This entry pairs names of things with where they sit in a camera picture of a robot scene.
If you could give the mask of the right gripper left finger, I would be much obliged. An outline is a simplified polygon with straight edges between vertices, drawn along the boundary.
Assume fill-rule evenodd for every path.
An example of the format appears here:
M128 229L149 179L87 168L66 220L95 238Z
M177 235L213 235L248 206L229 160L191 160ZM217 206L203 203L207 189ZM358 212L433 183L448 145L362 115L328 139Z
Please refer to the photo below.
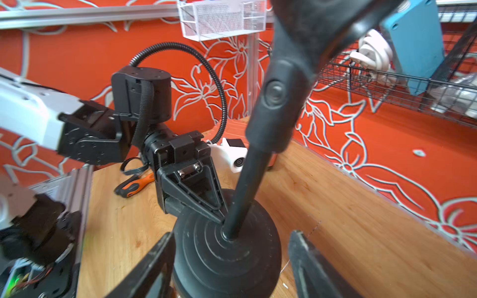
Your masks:
M170 298L175 237L166 233L134 269L107 295L109 298Z

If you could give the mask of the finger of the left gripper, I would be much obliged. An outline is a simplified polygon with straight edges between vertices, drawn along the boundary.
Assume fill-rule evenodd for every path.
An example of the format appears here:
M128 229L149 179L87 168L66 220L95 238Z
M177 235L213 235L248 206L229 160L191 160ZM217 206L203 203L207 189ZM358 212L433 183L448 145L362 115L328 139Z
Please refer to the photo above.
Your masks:
M209 163L179 163L156 170L157 201L162 211L179 217L189 208L222 223L227 206L216 169Z

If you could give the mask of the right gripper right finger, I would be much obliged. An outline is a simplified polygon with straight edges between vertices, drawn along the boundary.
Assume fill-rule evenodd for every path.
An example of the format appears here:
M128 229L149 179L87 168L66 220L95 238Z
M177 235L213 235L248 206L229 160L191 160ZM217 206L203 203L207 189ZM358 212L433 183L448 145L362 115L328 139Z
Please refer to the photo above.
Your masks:
M361 296L302 231L295 230L291 233L288 254L300 298L359 298Z

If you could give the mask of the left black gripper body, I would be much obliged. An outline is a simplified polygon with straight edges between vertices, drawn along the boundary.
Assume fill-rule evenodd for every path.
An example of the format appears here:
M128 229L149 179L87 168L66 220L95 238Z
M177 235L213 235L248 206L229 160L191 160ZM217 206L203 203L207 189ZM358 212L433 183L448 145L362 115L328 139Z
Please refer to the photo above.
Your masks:
M204 135L195 130L176 135L171 130L156 130L147 135L143 155L155 174L155 185L159 194L163 193L161 175L173 175L178 182L182 178L176 172L198 163L200 169L186 173L185 179L200 173L205 167L214 169L211 148L202 139Z

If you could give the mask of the black round stand base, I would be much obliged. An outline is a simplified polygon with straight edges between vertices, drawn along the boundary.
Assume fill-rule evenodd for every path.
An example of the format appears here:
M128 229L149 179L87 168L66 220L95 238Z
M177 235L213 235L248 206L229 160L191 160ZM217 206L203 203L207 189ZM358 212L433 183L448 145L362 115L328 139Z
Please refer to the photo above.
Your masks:
M188 207L174 209L176 252L173 283L183 298L268 298L281 271L281 243L275 223L255 201L239 236Z

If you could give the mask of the black mic clip pole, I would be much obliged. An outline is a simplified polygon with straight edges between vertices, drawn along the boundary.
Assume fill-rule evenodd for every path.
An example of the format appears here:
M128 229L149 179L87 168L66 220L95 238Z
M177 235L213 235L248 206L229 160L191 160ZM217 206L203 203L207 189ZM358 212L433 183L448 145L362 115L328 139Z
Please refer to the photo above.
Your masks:
M238 236L271 156L287 148L321 70L399 1L273 1L272 6L272 57L245 132L249 148L222 228L228 239Z

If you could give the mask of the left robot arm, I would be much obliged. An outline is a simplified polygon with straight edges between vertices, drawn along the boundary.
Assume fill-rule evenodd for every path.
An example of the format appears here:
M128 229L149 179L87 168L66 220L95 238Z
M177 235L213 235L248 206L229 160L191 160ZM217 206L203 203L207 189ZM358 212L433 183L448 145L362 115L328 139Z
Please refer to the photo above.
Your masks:
M163 42L142 50L113 74L113 108L2 74L1 126L89 165L123 162L130 148L137 147L143 164L154 173L158 202L165 213L179 216L188 207L220 224L227 204L211 144L197 131L177 135L167 127L173 115L171 75L142 66L146 58L166 50L188 53L206 68L226 111L224 88L205 57L183 43Z

